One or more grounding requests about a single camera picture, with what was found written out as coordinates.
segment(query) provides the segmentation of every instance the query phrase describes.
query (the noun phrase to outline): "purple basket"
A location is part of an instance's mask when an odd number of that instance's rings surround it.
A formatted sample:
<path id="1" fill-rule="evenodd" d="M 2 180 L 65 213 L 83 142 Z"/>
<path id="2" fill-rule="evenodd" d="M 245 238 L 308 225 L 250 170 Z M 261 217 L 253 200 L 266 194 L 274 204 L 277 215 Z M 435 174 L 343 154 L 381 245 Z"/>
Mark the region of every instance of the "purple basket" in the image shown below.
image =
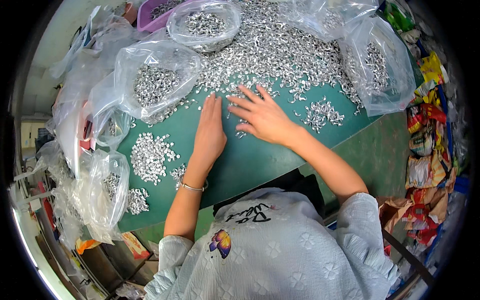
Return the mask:
<path id="1" fill-rule="evenodd" d="M 137 30 L 138 31 L 149 31 L 154 32 L 162 27 L 167 25 L 168 17 L 172 14 L 173 10 L 176 8 L 172 8 L 168 12 L 164 13 L 163 15 L 159 16 L 155 20 L 152 20 L 152 9 L 157 7 L 158 5 L 167 2 L 167 0 L 147 0 L 145 1 L 140 8 L 138 9 L 137 15 Z"/>

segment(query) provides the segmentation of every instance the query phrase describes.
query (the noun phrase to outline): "woman's right hand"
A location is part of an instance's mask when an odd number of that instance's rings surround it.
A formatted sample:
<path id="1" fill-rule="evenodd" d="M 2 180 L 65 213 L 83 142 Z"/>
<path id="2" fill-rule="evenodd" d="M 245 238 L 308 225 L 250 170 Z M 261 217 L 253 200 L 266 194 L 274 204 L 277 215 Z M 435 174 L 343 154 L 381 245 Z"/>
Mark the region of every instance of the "woman's right hand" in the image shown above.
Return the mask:
<path id="1" fill-rule="evenodd" d="M 290 148 L 297 132 L 303 128 L 292 122 L 259 84 L 257 90 L 263 99 L 243 85 L 239 85 L 239 89 L 251 101 L 245 98 L 227 96 L 229 101 L 238 104 L 237 107 L 229 106 L 228 110 L 249 123 L 238 124 L 236 130 L 248 132 L 261 140 Z"/>

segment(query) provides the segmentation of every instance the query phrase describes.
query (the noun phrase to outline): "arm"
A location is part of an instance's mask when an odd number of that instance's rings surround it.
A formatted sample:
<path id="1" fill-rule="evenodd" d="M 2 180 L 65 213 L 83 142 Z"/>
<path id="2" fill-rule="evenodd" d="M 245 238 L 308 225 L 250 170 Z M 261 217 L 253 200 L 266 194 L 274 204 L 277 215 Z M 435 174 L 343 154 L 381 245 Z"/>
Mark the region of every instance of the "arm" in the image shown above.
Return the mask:
<path id="1" fill-rule="evenodd" d="M 351 195 L 368 193 L 360 176 L 341 157 L 317 141 L 303 127 L 292 122 L 259 85 L 263 99 L 244 86 L 239 89 L 251 100 L 228 97 L 238 107 L 228 109 L 250 124 L 239 124 L 236 129 L 249 132 L 270 143 L 283 145 L 305 159 L 325 181 L 328 188 L 343 204 Z"/>
<path id="2" fill-rule="evenodd" d="M 203 187 L 226 142 L 227 136 L 222 129 L 222 98 L 215 98 L 211 93 L 204 102 L 183 183 L 193 188 Z M 165 220 L 164 237 L 178 235 L 193 241 L 201 197 L 201 191 L 179 188 Z"/>

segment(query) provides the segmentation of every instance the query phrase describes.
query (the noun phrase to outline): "light blue shirt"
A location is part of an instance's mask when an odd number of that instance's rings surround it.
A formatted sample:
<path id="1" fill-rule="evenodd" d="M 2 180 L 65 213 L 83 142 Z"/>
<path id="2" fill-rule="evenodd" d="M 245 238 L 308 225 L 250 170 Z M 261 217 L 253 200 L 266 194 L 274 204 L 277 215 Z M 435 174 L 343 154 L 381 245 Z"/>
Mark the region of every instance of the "light blue shirt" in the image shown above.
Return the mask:
<path id="1" fill-rule="evenodd" d="M 167 236 L 145 286 L 157 299 L 385 299 L 398 278 L 375 198 L 351 196 L 337 229 L 297 192 L 254 191 L 219 209 L 197 242 Z"/>

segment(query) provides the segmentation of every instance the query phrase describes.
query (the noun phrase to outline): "person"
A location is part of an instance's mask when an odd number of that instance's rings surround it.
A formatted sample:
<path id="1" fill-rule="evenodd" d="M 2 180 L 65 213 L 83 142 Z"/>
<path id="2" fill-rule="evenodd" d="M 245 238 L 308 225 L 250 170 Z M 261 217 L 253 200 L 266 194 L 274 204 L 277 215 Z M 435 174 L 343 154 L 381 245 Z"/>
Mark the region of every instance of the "person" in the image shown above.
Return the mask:
<path id="1" fill-rule="evenodd" d="M 227 142 L 222 99 L 211 93 L 145 299 L 385 299 L 399 272 L 384 254 L 378 204 L 363 180 L 292 122 L 260 85 L 262 97 L 239 89 L 248 99 L 228 97 L 237 104 L 228 110 L 248 123 L 236 130 L 287 147 L 310 163 L 341 204 L 337 228 L 324 226 L 315 199 L 264 188 L 219 208 L 208 234 L 194 243 L 202 187 Z"/>

